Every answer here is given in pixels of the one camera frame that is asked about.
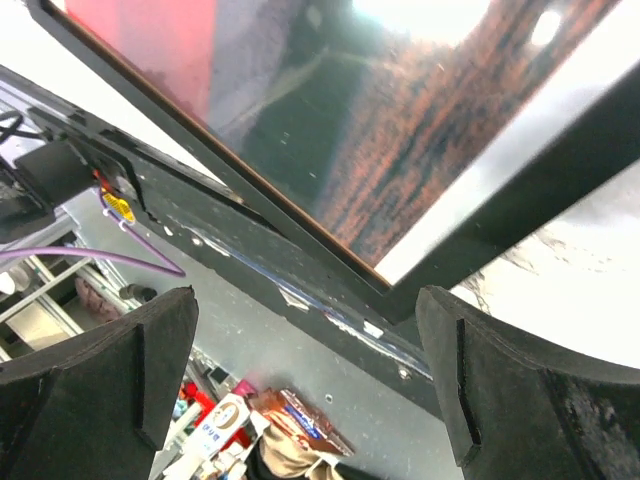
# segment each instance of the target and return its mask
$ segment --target printed label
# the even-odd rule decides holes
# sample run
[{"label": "printed label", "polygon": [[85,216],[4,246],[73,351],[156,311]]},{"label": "printed label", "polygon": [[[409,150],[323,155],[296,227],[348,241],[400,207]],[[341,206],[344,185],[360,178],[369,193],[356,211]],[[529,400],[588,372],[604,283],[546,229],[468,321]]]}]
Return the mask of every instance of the printed label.
[{"label": "printed label", "polygon": [[304,428],[305,431],[309,435],[311,435],[311,437],[315,438],[316,440],[320,440],[322,438],[322,436],[320,435],[318,430],[316,430],[315,427],[313,426],[313,420],[311,420],[309,417],[307,417],[302,412],[299,412],[298,410],[293,408],[291,405],[285,405],[284,409],[288,413],[293,415],[293,418],[296,419],[296,421],[300,424],[300,426],[302,428]]}]

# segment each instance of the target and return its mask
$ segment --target red object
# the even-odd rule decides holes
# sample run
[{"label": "red object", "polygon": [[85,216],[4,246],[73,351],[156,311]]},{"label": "red object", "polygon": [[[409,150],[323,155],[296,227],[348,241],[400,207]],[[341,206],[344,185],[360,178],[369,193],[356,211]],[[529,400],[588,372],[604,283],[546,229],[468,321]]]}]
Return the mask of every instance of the red object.
[{"label": "red object", "polygon": [[198,387],[193,382],[187,383],[182,389],[184,392],[184,396],[187,397],[187,400],[195,400],[196,394],[198,393]]},{"label": "red object", "polygon": [[196,392],[196,394],[193,396],[193,399],[202,407],[202,412],[194,423],[194,425],[197,427],[202,423],[205,417],[209,415],[209,413],[211,413],[211,410],[213,410],[216,406],[216,402],[211,400],[209,396],[203,392]]}]

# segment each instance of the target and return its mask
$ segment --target metal frame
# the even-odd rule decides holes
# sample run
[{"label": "metal frame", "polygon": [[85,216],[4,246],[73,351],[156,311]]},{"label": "metal frame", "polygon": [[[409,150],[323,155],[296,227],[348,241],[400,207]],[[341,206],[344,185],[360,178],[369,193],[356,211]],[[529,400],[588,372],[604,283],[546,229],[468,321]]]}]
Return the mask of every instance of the metal frame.
[{"label": "metal frame", "polygon": [[640,67],[636,67],[405,278],[388,287],[48,0],[26,3],[35,21],[63,46],[393,324],[411,317],[422,286],[455,286],[640,158],[640,98],[634,88]]},{"label": "metal frame", "polygon": [[155,155],[153,149],[2,67],[1,88],[20,93],[26,105],[35,105],[28,110],[23,106],[23,113],[38,128],[72,138],[83,151],[100,151],[128,162],[144,198],[142,203],[131,199],[139,223],[337,355],[439,416],[415,332],[395,330],[325,265],[264,219],[229,200],[207,177]]}]

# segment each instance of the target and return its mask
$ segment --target purple cable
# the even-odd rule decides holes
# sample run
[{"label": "purple cable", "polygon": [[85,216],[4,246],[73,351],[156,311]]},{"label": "purple cable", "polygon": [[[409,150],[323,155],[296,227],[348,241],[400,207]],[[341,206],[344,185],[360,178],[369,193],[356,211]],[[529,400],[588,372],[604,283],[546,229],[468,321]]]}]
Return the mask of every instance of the purple cable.
[{"label": "purple cable", "polygon": [[113,262],[126,263],[135,267],[148,268],[155,272],[167,273],[176,277],[184,277],[185,273],[182,272],[178,275],[178,272],[170,268],[155,265],[153,263],[145,262],[144,260],[138,260],[137,258],[127,257],[125,255],[119,255],[117,253],[105,252],[103,250],[94,250],[93,248],[75,248],[75,247],[33,247],[33,248],[18,248],[16,250],[4,250],[0,251],[0,260],[5,258],[16,257],[30,257],[31,255],[70,255],[74,257],[92,257],[102,258],[104,260],[111,260]]},{"label": "purple cable", "polygon": [[[149,242],[147,242],[144,238],[142,238],[138,232],[133,230],[124,221],[122,221],[120,218],[118,218],[118,216],[115,213],[113,213],[111,211],[111,209],[107,206],[106,202],[104,201],[104,198],[102,198],[102,195],[100,195],[100,192],[96,192],[96,194],[98,195],[98,199],[100,200],[100,205],[102,205],[103,211],[108,212],[109,217],[114,222],[116,222],[120,228],[122,228],[124,231],[126,231],[129,235],[131,235],[133,237],[133,239],[136,242],[138,242],[140,245],[142,245],[144,248],[146,248],[149,252],[153,253],[157,258],[162,260],[162,262],[165,265],[168,265],[170,268],[161,267],[159,265],[154,265],[153,263],[144,262],[142,260],[137,260],[135,258],[124,257],[122,255],[118,255],[118,257],[121,257],[121,260],[115,260],[115,259],[112,259],[112,258],[108,258],[109,260],[120,261],[122,263],[129,263],[130,265],[137,265],[139,267],[149,268],[150,270],[155,270],[156,272],[167,273],[167,274],[172,275],[174,277],[183,278],[183,277],[187,276],[187,274],[185,273],[185,271],[183,269],[181,269],[178,265],[176,265],[173,261],[171,261],[160,250],[158,250],[156,247],[154,247]],[[130,260],[134,260],[135,262],[138,262],[138,263],[125,262],[124,260],[122,260],[122,258],[127,258],[127,259],[130,259]]]}]

